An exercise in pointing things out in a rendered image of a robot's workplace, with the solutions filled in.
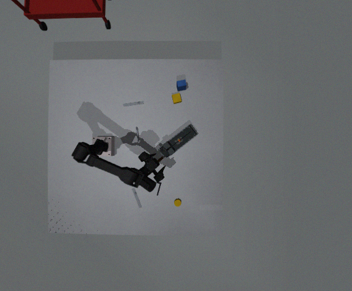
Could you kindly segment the blue block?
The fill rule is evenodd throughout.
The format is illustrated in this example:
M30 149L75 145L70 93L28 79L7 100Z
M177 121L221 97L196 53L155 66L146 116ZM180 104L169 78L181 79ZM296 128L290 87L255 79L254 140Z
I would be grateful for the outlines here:
M177 90L186 90L186 80L177 81Z

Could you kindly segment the yellow cube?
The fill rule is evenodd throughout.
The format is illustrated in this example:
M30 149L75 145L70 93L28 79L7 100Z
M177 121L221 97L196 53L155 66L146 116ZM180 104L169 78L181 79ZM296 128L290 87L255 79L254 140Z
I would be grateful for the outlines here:
M173 99L174 104L181 102L180 93L173 94L172 99Z

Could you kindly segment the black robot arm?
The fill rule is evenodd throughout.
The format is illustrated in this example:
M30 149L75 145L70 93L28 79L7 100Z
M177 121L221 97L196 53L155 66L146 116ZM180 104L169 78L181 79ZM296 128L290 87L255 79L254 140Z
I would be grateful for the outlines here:
M104 170L105 172L118 176L120 181L129 186L135 188L142 186L142 188L148 192L153 191L156 186L156 182L147 177L142 170L129 167L120 167L116 164L99 158L98 155L101 155L103 152L107 152L108 148L109 143L100 139L96 139L93 145L88 145L86 142L79 142L71 156L73 156L73 159L78 163L87 164L90 167L96 167L98 169ZM87 161L84 162L88 155L89 157ZM150 173L154 171L159 165L160 163L157 161L157 159L151 158L150 156L146 160L144 168L147 168L148 173Z

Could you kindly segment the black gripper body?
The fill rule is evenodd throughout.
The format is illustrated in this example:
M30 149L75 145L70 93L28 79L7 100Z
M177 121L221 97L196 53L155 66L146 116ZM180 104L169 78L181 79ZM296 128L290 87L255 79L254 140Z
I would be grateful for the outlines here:
M144 161L144 162L146 163L146 160L147 160L147 158L148 158L148 154L147 154L146 152L143 152L143 153L141 153L141 154L138 156L138 158L140 159L141 162ZM162 174L161 172L160 172L160 173L157 173L156 170L154 170L154 171L148 173L148 169L147 169L147 168L144 168L144 166L143 166L141 169L139 169L139 170L142 170L142 171L145 173L146 176L149 176L151 173L153 173L153 174L155 175L155 176L154 176L154 179L156 180L156 182L159 182L159 181L161 181L162 179L164 179L163 174Z

